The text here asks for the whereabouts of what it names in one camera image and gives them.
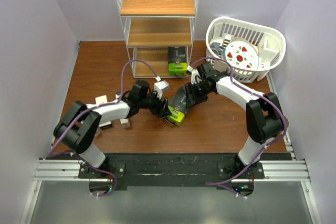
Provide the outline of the black green razor box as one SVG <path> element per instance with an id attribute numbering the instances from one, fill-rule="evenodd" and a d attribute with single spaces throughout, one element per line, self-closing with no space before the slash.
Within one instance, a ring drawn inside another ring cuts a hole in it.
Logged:
<path id="1" fill-rule="evenodd" d="M 187 47 L 168 47 L 168 68 L 171 77 L 186 76 L 188 66 Z"/>
<path id="2" fill-rule="evenodd" d="M 186 90 L 184 86 L 180 86 L 169 102 L 171 115 L 165 118 L 172 125 L 181 126 L 185 116 L 188 113 L 186 107 Z"/>

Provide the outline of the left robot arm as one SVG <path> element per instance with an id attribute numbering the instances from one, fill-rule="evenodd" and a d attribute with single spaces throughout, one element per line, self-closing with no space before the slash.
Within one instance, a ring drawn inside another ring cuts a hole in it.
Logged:
<path id="1" fill-rule="evenodd" d="M 134 83 L 130 91 L 118 99 L 103 104 L 84 104 L 76 101 L 54 129 L 53 135 L 81 157 L 97 178 L 112 172 L 109 160 L 93 143 L 101 124 L 121 119 L 129 119 L 141 109 L 149 110 L 160 119 L 171 115 L 168 99 L 162 98 L 170 88 L 168 82 L 158 80 L 153 90 L 144 80 Z"/>

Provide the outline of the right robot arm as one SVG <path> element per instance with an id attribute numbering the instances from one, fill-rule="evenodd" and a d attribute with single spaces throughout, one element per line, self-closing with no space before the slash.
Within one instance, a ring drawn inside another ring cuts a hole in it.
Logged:
<path id="1" fill-rule="evenodd" d="M 196 68 L 187 67 L 191 81 L 185 84 L 186 107 L 207 101 L 210 93 L 222 95 L 235 102 L 246 112 L 248 138 L 236 154 L 230 178 L 246 178 L 253 171 L 264 150 L 288 126 L 275 93 L 255 91 L 234 80 L 228 71 L 216 71 L 210 62 Z"/>

